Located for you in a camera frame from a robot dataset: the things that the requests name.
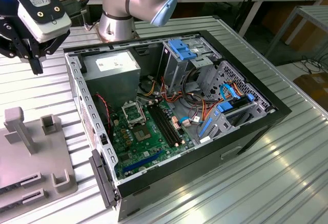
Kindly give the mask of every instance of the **green circuit board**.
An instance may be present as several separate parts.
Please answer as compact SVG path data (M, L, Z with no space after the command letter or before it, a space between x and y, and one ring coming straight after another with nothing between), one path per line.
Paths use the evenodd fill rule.
M165 101L162 101L159 104L159 107L167 112L169 116L174 115ZM158 125L149 113L149 107L144 105L141 108L146 117L145 125L138 125L132 129L129 128L123 111L111 114L111 119L116 124L113 127L114 136L112 144L118 157L118 163L115 166L118 179L126 178L134 173L144 170L145 168L157 164L160 161L164 161L194 147L189 135L183 128L180 128L182 131L176 131L176 133L181 140L184 140L185 144L180 144L178 147L170 147L158 128ZM138 117L138 115L139 114L129 114L129 116L132 117ZM173 122L170 118L168 118L168 121L174 129ZM152 161L139 165L139 167L133 170L126 170L126 167L128 166L134 165L138 162L140 163L140 161L144 159L150 160L153 157L156 158Z

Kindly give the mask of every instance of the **blue pcie slot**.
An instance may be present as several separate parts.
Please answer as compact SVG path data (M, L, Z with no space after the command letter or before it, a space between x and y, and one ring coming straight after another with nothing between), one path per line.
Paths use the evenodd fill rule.
M135 164L132 164L130 166L127 166L125 168L123 168L123 172L128 172L128 171L131 171L131 170L134 170L136 168L139 168L141 167L142 165L145 165L153 160L156 160L158 159L159 155L162 153L163 151L159 151L157 152L156 154L152 155L152 156L149 156L139 162L136 162Z
M210 118L207 123L205 124L205 126L203 127L203 129L201 130L200 134L199 134L199 137L202 137L204 132L206 131L206 129L209 127L209 125L211 124L212 122L212 118Z

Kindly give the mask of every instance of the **label sticker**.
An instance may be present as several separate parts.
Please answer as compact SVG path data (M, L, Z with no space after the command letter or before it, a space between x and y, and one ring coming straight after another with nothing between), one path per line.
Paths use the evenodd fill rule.
M30 0L35 7L42 7L50 4L50 0Z
M324 83L323 78L321 78L320 76L316 76L316 77L312 77L312 78L316 81L316 83L319 83L319 84Z
M98 65L98 68L101 72L124 67L135 67L135 62L132 61L127 52L119 53L115 56L97 59L96 64Z

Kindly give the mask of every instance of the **cardboard box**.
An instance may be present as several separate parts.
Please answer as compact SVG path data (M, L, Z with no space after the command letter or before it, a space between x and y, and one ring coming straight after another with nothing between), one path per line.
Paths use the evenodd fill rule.
M302 75L294 83L328 111L328 73Z

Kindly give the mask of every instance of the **workbench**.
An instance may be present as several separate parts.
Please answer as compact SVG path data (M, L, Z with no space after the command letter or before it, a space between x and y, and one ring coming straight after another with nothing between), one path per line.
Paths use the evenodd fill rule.
M122 223L327 223L327 112L222 20L172 19L161 28L140 22L136 30L140 37L208 30L293 112L242 155ZM115 223L115 212L105 209L88 161L91 150L72 99L62 50L93 43L100 43L96 31L72 28L61 48L43 63L44 74L39 76L19 59L0 58L0 125L3 110L13 106L24 109L26 121L58 115L78 184L76 193L10 223Z

